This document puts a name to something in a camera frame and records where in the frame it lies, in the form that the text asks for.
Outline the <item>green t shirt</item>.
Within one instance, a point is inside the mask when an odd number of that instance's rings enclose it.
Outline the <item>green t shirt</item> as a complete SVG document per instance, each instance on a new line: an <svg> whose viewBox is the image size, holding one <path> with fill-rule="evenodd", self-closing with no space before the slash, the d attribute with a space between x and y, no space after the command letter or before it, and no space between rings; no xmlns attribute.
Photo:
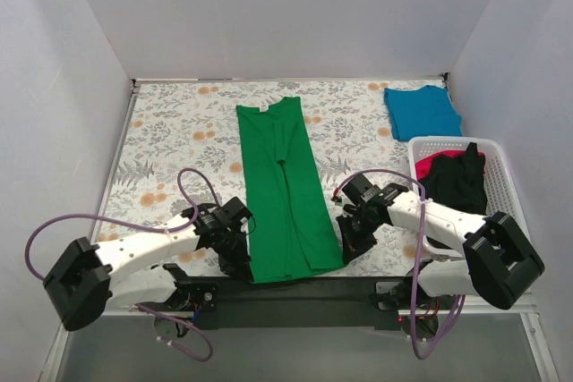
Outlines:
<svg viewBox="0 0 573 382"><path fill-rule="evenodd" d="M343 267L312 153L301 100L238 106L249 234L256 284L322 275Z"/></svg>

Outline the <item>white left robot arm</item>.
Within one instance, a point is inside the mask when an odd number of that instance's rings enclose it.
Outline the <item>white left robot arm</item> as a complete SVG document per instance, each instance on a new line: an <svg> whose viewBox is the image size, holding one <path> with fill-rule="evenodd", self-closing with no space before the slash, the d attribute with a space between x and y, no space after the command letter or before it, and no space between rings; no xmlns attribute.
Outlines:
<svg viewBox="0 0 573 382"><path fill-rule="evenodd" d="M238 198L188 208L152 232L91 244L72 241L43 281L64 328L87 327L105 311L156 303L168 311L209 310L218 287L194 281L174 256L212 249L223 272L252 281L245 228L252 212Z"/></svg>

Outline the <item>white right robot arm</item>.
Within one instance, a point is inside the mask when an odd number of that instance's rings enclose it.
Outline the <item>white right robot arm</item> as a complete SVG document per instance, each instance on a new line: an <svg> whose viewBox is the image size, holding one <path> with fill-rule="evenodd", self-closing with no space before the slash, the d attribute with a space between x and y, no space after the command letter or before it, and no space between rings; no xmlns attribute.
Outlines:
<svg viewBox="0 0 573 382"><path fill-rule="evenodd" d="M355 259L375 243L382 226L408 229L420 241L430 238L453 254L443 260L415 257L413 269L383 299L406 300L425 308L442 296L477 296L500 310L510 309L543 274L545 265L517 221L509 214L468 214L424 199L422 190L389 183L380 187L363 174L334 191L343 208L337 218L343 259Z"/></svg>

